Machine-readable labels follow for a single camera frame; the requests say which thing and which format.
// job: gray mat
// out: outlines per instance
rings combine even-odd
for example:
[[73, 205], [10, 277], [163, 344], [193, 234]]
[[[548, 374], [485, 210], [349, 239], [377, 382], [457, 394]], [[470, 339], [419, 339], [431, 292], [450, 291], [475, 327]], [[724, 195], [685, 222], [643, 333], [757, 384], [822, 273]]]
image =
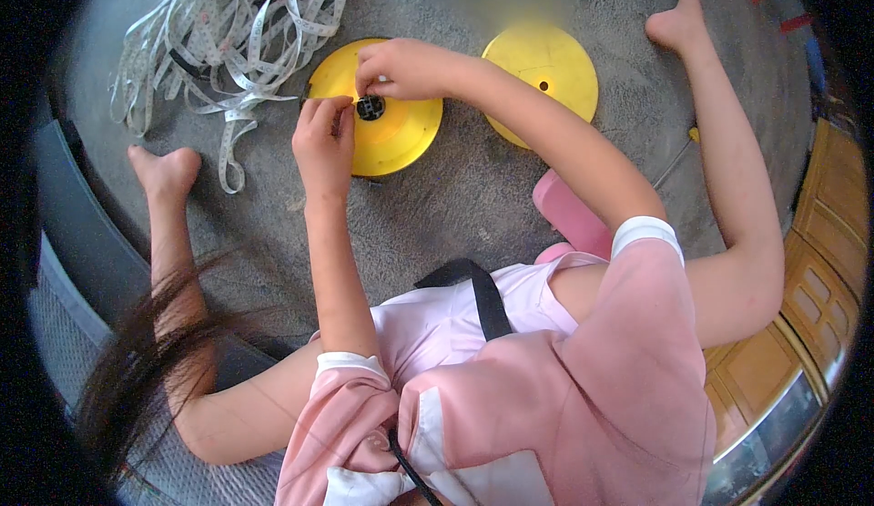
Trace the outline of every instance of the gray mat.
[[[125, 156], [141, 142], [107, 116], [107, 80], [127, 27], [158, 0], [90, 0], [65, 41], [59, 63], [66, 112], [85, 143], [104, 206], [138, 250], [147, 251], [147, 209]], [[541, 12], [587, 49], [600, 82], [594, 124], [655, 181], [680, 153], [694, 117], [682, 65], [643, 33], [651, 13], [676, 0], [349, 0], [343, 27], [311, 66], [283, 87], [299, 93], [319, 60], [365, 36], [412, 36], [472, 55], [482, 52], [510, 13]], [[729, 77], [766, 156], [781, 212], [801, 178], [809, 133], [803, 47], [781, 36], [779, 19], [749, 0], [704, 0], [705, 16]], [[290, 149], [296, 103], [268, 103], [261, 126], [239, 143], [246, 190], [219, 187], [216, 161], [224, 127], [218, 116], [159, 103], [145, 147], [166, 153], [191, 146], [204, 166], [190, 205], [195, 251], [246, 243], [263, 257], [217, 275], [204, 289], [233, 309], [292, 308], [270, 333], [282, 341], [315, 329], [315, 305], [301, 210], [303, 189]], [[696, 148], [689, 147], [659, 189], [688, 257], [722, 248], [704, 190]], [[546, 166], [500, 139], [477, 111], [448, 101], [431, 149], [381, 185], [356, 181], [349, 219], [356, 259], [371, 303], [403, 293], [446, 260], [476, 259], [488, 269], [532, 262], [560, 236], [538, 215], [530, 193]]]

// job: yellow plastic reel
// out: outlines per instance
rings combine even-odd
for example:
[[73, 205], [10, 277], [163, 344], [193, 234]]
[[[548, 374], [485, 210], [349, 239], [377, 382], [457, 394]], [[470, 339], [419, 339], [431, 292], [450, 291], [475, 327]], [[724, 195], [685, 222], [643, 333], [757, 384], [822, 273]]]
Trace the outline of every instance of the yellow plastic reel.
[[[354, 41], [331, 53], [310, 78], [308, 97], [351, 96], [358, 101], [355, 71], [358, 51], [385, 39]], [[355, 114], [352, 174], [365, 177], [397, 172], [431, 145], [443, 118], [443, 100], [400, 101], [386, 98], [382, 117], [366, 121]]]
[[[525, 83], [557, 99], [591, 122], [598, 106], [598, 77], [592, 59], [576, 39], [548, 24], [519, 24], [502, 32], [483, 52]], [[486, 116], [497, 132], [520, 148], [530, 149], [494, 118]]]

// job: bare foot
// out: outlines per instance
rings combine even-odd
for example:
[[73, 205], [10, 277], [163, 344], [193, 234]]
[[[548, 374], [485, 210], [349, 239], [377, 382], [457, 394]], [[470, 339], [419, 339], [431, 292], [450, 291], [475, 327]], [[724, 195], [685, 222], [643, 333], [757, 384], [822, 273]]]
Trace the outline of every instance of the bare foot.
[[140, 146], [130, 146], [127, 158], [149, 204], [184, 204], [200, 170], [200, 155], [191, 148], [158, 157]]
[[651, 15], [644, 30], [653, 42], [681, 57], [710, 38], [699, 0], [679, 0], [673, 9]]

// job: black center hub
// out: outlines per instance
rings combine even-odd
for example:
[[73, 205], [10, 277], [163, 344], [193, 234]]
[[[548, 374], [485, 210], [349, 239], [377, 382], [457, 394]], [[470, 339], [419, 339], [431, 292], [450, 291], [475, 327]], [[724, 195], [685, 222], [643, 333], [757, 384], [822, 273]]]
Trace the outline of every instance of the black center hub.
[[362, 120], [376, 120], [386, 112], [386, 99], [381, 96], [368, 94], [358, 100], [356, 105], [358, 116]]

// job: hand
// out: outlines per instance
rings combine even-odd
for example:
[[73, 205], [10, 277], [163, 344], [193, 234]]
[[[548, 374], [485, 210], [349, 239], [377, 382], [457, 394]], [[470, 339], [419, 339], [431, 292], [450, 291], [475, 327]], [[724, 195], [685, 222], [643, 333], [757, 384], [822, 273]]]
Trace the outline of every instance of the hand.
[[352, 178], [354, 134], [351, 97], [313, 98], [303, 104], [291, 149], [307, 205], [333, 201], [345, 206]]
[[379, 42], [358, 52], [355, 88], [359, 96], [377, 94], [399, 100], [448, 97], [460, 64], [468, 59], [415, 39]]

